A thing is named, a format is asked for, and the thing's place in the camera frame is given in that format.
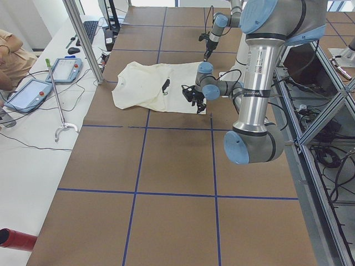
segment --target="computer monitor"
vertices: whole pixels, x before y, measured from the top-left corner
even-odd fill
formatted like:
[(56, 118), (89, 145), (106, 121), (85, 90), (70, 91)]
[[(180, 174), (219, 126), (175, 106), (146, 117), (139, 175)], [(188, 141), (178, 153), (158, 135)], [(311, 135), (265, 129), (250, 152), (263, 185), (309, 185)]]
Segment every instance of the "computer monitor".
[(107, 22), (108, 28), (110, 30), (112, 30), (114, 35), (118, 35), (118, 33), (121, 29), (121, 26), (118, 21), (117, 12), (116, 12), (116, 8), (115, 8), (115, 4), (113, 3), (113, 0), (98, 0), (98, 3), (99, 3), (99, 7), (101, 9), (101, 12), (104, 15), (104, 18)]

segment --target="electronic equipment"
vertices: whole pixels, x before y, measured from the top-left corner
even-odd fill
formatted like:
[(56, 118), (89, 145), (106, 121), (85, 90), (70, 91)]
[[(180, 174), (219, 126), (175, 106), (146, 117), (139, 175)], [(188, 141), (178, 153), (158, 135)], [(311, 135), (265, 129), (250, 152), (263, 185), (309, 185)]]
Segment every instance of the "electronic equipment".
[(113, 31), (107, 29), (104, 31), (105, 34), (105, 45), (107, 52), (111, 52), (113, 45), (115, 44), (115, 38), (113, 37)]
[(112, 30), (114, 35), (118, 35), (121, 26), (118, 21), (118, 16), (115, 8), (115, 4), (113, 0), (98, 0), (99, 7), (101, 9), (102, 14), (104, 15), (104, 18), (106, 20), (106, 23), (108, 25), (108, 29)]
[(18, 112), (30, 112), (46, 99), (52, 89), (52, 83), (31, 79), (18, 92), (14, 93), (4, 105)]
[[(87, 32), (87, 36), (89, 38), (90, 43), (93, 43), (96, 29), (98, 27), (98, 21), (84, 21), (83, 26), (85, 31)], [(79, 38), (77, 39), (77, 42), (75, 43), (76, 46), (80, 46), (80, 40)]]
[(80, 53), (80, 49), (76, 48), (76, 47), (70, 47), (68, 49), (68, 54), (76, 54), (76, 53)]
[[(52, 66), (54, 81), (56, 83), (71, 83), (80, 73), (83, 62), (80, 58), (57, 58)], [(51, 83), (52, 80), (48, 75), (46, 82)]]

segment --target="metal pole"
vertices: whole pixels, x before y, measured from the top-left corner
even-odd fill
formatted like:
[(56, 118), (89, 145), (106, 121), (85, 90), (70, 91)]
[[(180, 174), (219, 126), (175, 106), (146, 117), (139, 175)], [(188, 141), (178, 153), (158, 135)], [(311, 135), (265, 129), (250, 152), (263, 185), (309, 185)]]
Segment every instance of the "metal pole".
[(101, 84), (104, 78), (102, 76), (99, 65), (96, 61), (96, 57), (93, 52), (87, 33), (84, 29), (75, 0), (63, 0), (63, 3), (65, 5), (65, 8), (67, 9), (70, 21), (72, 21), (74, 30), (80, 40), (80, 43), (87, 57), (91, 70), (95, 75), (96, 81), (98, 82), (98, 84)]

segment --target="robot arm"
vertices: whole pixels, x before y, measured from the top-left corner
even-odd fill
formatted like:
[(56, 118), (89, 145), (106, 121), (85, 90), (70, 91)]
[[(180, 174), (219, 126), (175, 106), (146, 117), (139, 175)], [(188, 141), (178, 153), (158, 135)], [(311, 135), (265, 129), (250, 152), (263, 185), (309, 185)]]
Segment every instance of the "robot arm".
[(242, 3), (240, 0), (231, 0), (231, 14), (226, 16), (222, 13), (214, 15), (214, 23), (212, 31), (209, 34), (203, 33), (199, 37), (199, 41), (206, 39), (206, 53), (204, 54), (204, 61), (206, 62), (211, 56), (212, 52), (217, 48), (218, 42), (223, 34), (225, 27), (237, 28), (239, 27)]
[(326, 0), (249, 0), (240, 19), (248, 45), (243, 89), (239, 84), (228, 90), (229, 83), (205, 77), (212, 71), (204, 73), (209, 63), (201, 63), (195, 90), (208, 100), (228, 95), (239, 110), (238, 120), (224, 139), (225, 152), (232, 162), (267, 162), (282, 153), (281, 132), (265, 118), (279, 51), (283, 45), (320, 39), (325, 32), (326, 9)]

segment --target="brown cardboard surface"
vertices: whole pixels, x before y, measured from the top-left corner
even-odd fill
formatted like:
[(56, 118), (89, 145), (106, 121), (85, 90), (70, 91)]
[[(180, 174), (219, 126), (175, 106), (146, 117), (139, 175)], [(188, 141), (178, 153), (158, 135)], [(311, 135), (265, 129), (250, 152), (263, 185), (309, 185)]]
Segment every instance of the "brown cardboard surface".
[(211, 122), (209, 115), (151, 111), (149, 126), (174, 127), (180, 129), (210, 129)]
[(203, 27), (205, 25), (205, 15), (203, 8), (168, 8), (165, 18), (166, 26), (187, 26)]
[(144, 129), (83, 127), (60, 188), (134, 191)]
[(105, 126), (145, 126), (148, 110), (133, 106), (125, 110), (117, 108), (112, 99), (112, 90), (116, 83), (107, 83), (98, 86), (84, 119), (84, 125)]
[(120, 30), (113, 49), (159, 50), (162, 27), (129, 26)]
[(350, 17), (353, 23), (355, 23), (355, 12), (345, 12), (345, 14)]
[(343, 40), (339, 36), (324, 36), (319, 41), (319, 46), (327, 58), (332, 58), (332, 54), (329, 52), (329, 48), (346, 48)]
[(268, 163), (236, 165), (224, 152), (225, 133), (214, 131), (219, 195), (297, 197), (285, 154)]
[(224, 31), (224, 36), (220, 38), (218, 42), (216, 52), (229, 52), (237, 53), (239, 48), (239, 42), (242, 37), (241, 29), (230, 29)]
[(138, 190), (213, 195), (211, 132), (148, 130)]
[(332, 23), (332, 25), (340, 36), (355, 36), (354, 23)]
[(197, 27), (164, 27), (162, 51), (205, 52), (206, 45), (199, 42), (203, 32)]
[[(126, 21), (158, 27), (122, 28), (115, 44), (115, 49), (122, 50), (112, 52), (104, 73), (107, 79), (116, 78), (135, 59), (156, 63), (165, 10), (167, 24), (192, 23), (187, 18), (190, 9), (179, 21), (180, 11), (175, 8), (130, 8)], [(205, 45), (197, 39), (203, 30), (164, 27), (161, 50), (199, 53), (163, 51), (159, 62), (200, 61)], [(235, 52), (239, 44), (235, 34), (240, 32), (234, 30), (224, 36), (226, 41), (222, 39), (218, 49)], [(212, 54), (209, 61), (214, 65), (214, 75), (229, 70), (235, 55)], [(121, 265), (127, 236), (125, 266), (216, 266), (217, 214), (223, 265), (315, 265), (298, 201), (215, 198), (215, 177), (218, 195), (296, 197), (284, 155), (270, 163), (237, 166), (229, 162), (223, 138), (237, 119), (229, 99), (208, 103), (207, 115), (148, 112), (144, 108), (120, 110), (112, 100), (115, 86), (107, 81), (98, 86), (84, 120), (84, 125), (96, 126), (83, 126), (59, 184), (61, 189), (115, 193), (57, 191), (28, 266)], [(267, 116), (273, 120), (270, 110)], [(149, 127), (159, 129), (130, 128), (145, 127), (148, 118)], [(213, 131), (215, 164), (211, 118), (214, 129), (223, 130)], [(132, 193), (137, 177), (138, 194), (118, 193)]]
[(117, 75), (129, 63), (136, 61), (142, 65), (154, 65), (157, 58), (158, 52), (114, 50), (111, 52), (109, 61), (105, 67), (104, 78), (108, 81), (117, 82)]
[(164, 64), (185, 64), (202, 62), (204, 52), (160, 52), (159, 63)]
[(27, 266), (122, 262), (133, 195), (57, 191)]
[(130, 7), (124, 22), (132, 25), (163, 26), (164, 16), (165, 7)]
[(216, 266), (214, 198), (138, 195), (126, 266)]
[[(159, 62), (166, 64), (184, 64), (201, 62), (204, 59), (204, 52), (160, 52)], [(218, 78), (219, 72), (230, 70), (235, 64), (236, 54), (234, 53), (212, 53), (209, 62), (213, 65), (213, 75)]]
[(219, 199), (224, 266), (316, 266), (298, 201)]
[(326, 33), (325, 36), (338, 36), (338, 33), (332, 27), (330, 23), (326, 23)]
[(349, 16), (343, 12), (327, 12), (327, 20), (329, 22), (352, 23)]
[(218, 98), (207, 102), (207, 113), (213, 117), (214, 129), (232, 129), (233, 123), (238, 119), (232, 101), (229, 98)]

